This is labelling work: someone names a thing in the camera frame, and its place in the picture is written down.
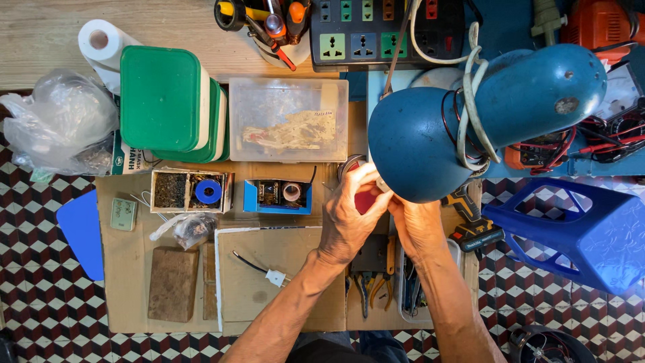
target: orange power tool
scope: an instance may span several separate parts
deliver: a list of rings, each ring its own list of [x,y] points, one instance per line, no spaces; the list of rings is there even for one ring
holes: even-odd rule
[[[645,45],[645,14],[626,11],[616,0],[578,0],[560,41],[581,45],[614,65],[630,53],[630,46]]]

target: power strip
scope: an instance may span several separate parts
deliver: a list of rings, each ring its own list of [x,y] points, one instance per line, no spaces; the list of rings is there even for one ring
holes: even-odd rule
[[[316,72],[388,70],[405,15],[402,0],[312,0],[311,46]],[[415,37],[430,57],[461,56],[466,24],[463,0],[422,0]],[[435,68],[412,47],[410,25],[397,69]]]

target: blue spool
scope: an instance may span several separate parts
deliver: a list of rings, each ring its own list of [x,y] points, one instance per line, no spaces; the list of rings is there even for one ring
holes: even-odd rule
[[[207,189],[211,189],[213,194],[206,195]],[[213,204],[222,198],[222,186],[212,179],[202,180],[195,187],[195,196],[204,204]]]

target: red switch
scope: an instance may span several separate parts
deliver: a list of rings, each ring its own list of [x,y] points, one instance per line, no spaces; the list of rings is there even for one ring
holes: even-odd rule
[[[446,37],[446,50],[448,52],[452,50],[452,37],[451,36]]]

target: checkered floor tile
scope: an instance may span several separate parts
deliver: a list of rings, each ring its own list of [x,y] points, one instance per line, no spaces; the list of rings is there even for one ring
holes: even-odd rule
[[[93,179],[57,176],[49,185],[32,183],[28,168],[10,163],[6,146],[0,133],[0,300],[6,321],[0,334],[15,342],[20,361],[217,362],[235,342],[234,337],[110,332],[103,282],[87,277],[55,219],[60,206],[92,190]],[[645,196],[645,187],[629,177],[575,181]],[[484,180],[484,203],[504,203],[526,182]],[[588,202],[581,198],[581,207],[588,208]],[[543,188],[518,208],[558,219],[563,210],[575,206],[561,191]],[[555,252],[533,241],[517,240],[537,259]],[[503,351],[508,352],[508,336],[515,328],[542,324],[572,334],[599,362],[644,358],[644,281],[613,296],[509,256],[512,252],[504,243],[488,246],[479,271],[479,311]],[[411,361],[440,361],[433,331],[392,333]],[[355,347],[360,345],[357,332],[350,336]]]

